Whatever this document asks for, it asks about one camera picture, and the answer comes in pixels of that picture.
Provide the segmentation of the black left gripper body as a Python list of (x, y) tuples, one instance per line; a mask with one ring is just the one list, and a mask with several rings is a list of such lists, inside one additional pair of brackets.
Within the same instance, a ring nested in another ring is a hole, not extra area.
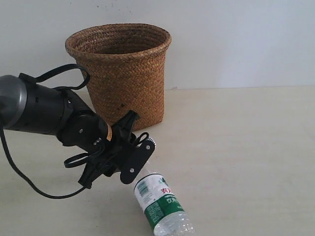
[(123, 174), (131, 168), (132, 155), (138, 145), (137, 137), (129, 128), (112, 127), (111, 130), (112, 140), (93, 159), (94, 177), (111, 177), (116, 172)]

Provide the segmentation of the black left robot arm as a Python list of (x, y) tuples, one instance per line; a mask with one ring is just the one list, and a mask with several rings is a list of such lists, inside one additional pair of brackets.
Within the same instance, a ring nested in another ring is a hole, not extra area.
[(64, 161), (68, 169), (84, 166), (79, 179), (90, 189), (99, 176), (120, 173), (121, 182), (132, 183), (139, 174), (139, 139), (132, 129), (138, 114), (127, 112), (113, 125), (97, 115), (74, 88), (48, 88), (22, 74), (0, 78), (0, 129), (55, 136), (64, 147), (82, 153)]

